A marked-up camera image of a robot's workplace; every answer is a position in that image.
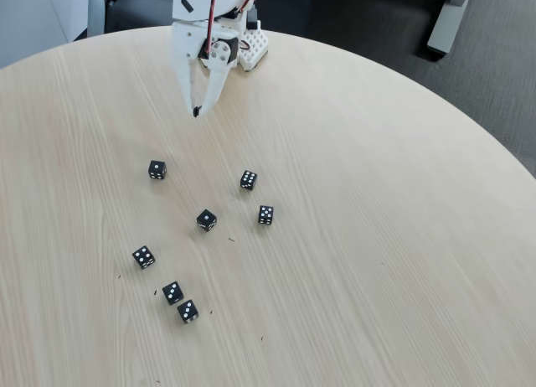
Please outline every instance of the wood grain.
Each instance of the wood grain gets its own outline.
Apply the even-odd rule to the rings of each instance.
[[[270,38],[195,120],[169,28],[0,71],[0,385],[536,384],[531,175],[405,77]]]

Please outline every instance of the white robotic arm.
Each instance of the white robotic arm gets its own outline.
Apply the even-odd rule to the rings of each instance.
[[[240,63],[254,69],[268,51],[260,29],[255,0],[173,0],[173,59],[184,100],[193,116],[212,108],[229,71]],[[209,85],[202,104],[192,97],[198,60],[209,68]]]

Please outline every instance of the black die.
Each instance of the black die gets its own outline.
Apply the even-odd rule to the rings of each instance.
[[[166,163],[162,161],[151,161],[151,165],[149,165],[149,176],[153,179],[164,179],[167,171]]]
[[[209,232],[212,227],[216,225],[216,222],[218,222],[216,216],[207,209],[198,217],[198,225],[207,232]]]
[[[240,187],[246,190],[253,190],[257,183],[257,174],[251,171],[245,171],[240,180]]]
[[[145,270],[152,263],[154,263],[154,257],[152,256],[147,246],[143,246],[142,248],[136,250],[134,253],[132,253],[132,255],[134,256],[137,261],[137,264],[140,265],[142,270]]]
[[[177,310],[184,324],[188,324],[199,317],[198,309],[195,308],[195,305],[191,300],[186,301],[182,305],[178,305]]]
[[[259,224],[270,225],[274,219],[274,208],[261,205],[259,210]]]
[[[166,296],[167,303],[169,303],[170,305],[173,305],[174,303],[178,301],[182,301],[184,299],[184,295],[183,295],[183,292],[181,291],[181,287],[178,285],[178,282],[176,281],[162,288],[162,291],[164,292],[164,295]]]

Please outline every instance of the metal stand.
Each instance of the metal stand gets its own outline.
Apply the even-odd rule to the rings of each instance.
[[[469,0],[446,0],[428,40],[428,48],[439,54],[451,52]]]

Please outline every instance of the gray carpet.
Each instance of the gray carpet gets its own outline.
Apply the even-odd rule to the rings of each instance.
[[[307,36],[417,81],[465,112],[536,176],[536,0],[471,0],[454,49],[419,55],[443,0],[312,0]]]

